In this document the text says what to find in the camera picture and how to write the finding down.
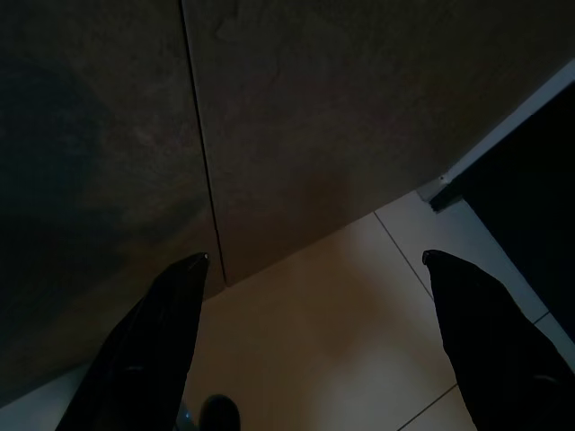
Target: tile floor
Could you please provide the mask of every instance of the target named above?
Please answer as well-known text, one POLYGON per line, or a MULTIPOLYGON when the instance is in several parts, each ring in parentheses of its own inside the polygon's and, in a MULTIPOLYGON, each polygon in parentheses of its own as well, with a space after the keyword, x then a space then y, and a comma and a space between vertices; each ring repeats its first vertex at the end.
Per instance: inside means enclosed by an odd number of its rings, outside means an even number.
POLYGON ((506 284, 575 366, 575 347, 473 210, 435 215, 411 193, 204 304, 192 414, 225 393, 250 431, 475 429, 420 263, 430 248, 506 284))

